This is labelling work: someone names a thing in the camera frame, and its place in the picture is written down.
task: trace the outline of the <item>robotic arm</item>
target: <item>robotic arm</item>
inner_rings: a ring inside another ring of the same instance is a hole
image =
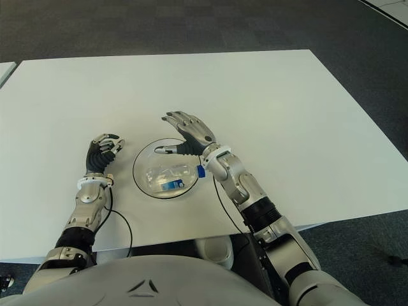
[[[77,184],[79,192],[75,196],[75,209],[55,248],[48,252],[44,262],[27,283],[24,293],[93,264],[92,246],[100,229],[101,211],[106,204],[106,187],[109,187],[112,204],[113,177],[104,175],[105,168],[124,146],[124,140],[113,142],[117,139],[117,135],[102,134],[91,141],[86,173]]]
[[[265,268],[273,268],[289,288],[289,302],[302,305],[366,305],[332,276],[321,270],[315,254],[292,224],[276,209],[256,179],[245,170],[227,146],[198,118],[184,112],[168,112],[162,118],[186,139],[180,145],[158,147],[161,154],[202,155],[237,207],[254,238],[264,248]]]

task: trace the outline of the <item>black cable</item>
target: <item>black cable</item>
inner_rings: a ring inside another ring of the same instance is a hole
[[[127,228],[129,228],[129,233],[130,233],[130,246],[129,246],[129,250],[127,252],[126,257],[130,257],[130,253],[132,251],[132,244],[133,244],[133,232],[132,232],[132,228],[130,227],[130,224],[128,222],[128,220],[125,218],[124,215],[122,215],[120,212],[118,212],[117,210],[112,209],[112,212],[114,212],[115,214],[118,214],[122,217],[122,219],[125,220]]]
[[[101,229],[102,225],[105,224],[106,220],[108,220],[110,213],[112,212],[112,208],[113,208],[113,195],[112,195],[112,188],[109,187],[109,195],[110,195],[110,207],[108,209],[108,214],[106,215],[106,217],[103,219],[103,221],[101,222],[101,224],[95,229],[94,234],[96,235],[96,233]]]
[[[244,233],[241,231],[241,229],[235,224],[234,220],[231,218],[230,214],[229,214],[229,213],[227,212],[227,210],[225,209],[225,206],[224,206],[224,204],[223,204],[222,201],[221,201],[221,197],[219,196],[218,188],[217,188],[217,184],[215,183],[215,177],[214,177],[214,176],[212,176],[212,181],[214,182],[214,188],[215,188],[215,192],[217,193],[217,197],[218,197],[219,203],[221,204],[221,206],[222,206],[222,208],[224,209],[225,213],[227,214],[227,216],[228,216],[229,219],[231,220],[232,224],[234,224],[234,226],[236,227],[236,229],[237,229],[237,230],[245,237],[245,239],[247,240],[247,243],[244,244],[244,245],[238,250],[238,252],[235,254],[235,258],[238,258],[238,255],[241,253],[241,251],[242,251],[245,247],[247,247],[247,246],[249,245],[249,239],[248,239],[248,237],[246,236],[246,234],[244,234]]]
[[[386,5],[395,4],[395,3],[404,2],[404,1],[405,0],[399,0],[397,2],[386,3],[386,4],[383,4],[383,5],[380,5],[379,8],[382,8],[383,6],[386,6]]]

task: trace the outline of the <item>clear glass bowl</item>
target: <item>clear glass bowl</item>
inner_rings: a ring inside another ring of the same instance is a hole
[[[183,140],[165,138],[144,147],[133,163],[133,179],[141,191],[159,199],[170,199],[186,193],[198,180],[198,156],[157,154],[161,145],[178,145]]]

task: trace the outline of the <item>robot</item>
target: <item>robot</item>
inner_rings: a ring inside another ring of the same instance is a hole
[[[158,154],[202,156],[203,166],[221,183],[254,239],[265,250],[259,260],[288,289],[290,306],[366,305],[321,270],[315,254],[297,230],[269,200],[257,180],[228,146],[197,117],[168,112],[162,118],[186,141],[158,147]],[[112,203],[113,178],[106,166],[124,140],[103,134],[91,141],[86,174],[78,181],[75,209],[55,248],[31,277],[24,294],[1,305],[280,305],[233,272],[198,258],[169,255],[135,256],[96,265],[95,234],[101,211]]]

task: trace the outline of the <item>gray carpet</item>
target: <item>gray carpet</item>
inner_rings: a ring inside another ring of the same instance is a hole
[[[311,49],[408,159],[408,31],[357,0],[1,0],[0,14],[0,61]],[[406,224],[399,212],[303,235],[368,303],[407,305],[408,270],[373,251],[408,257]],[[12,268],[32,272],[0,273]]]

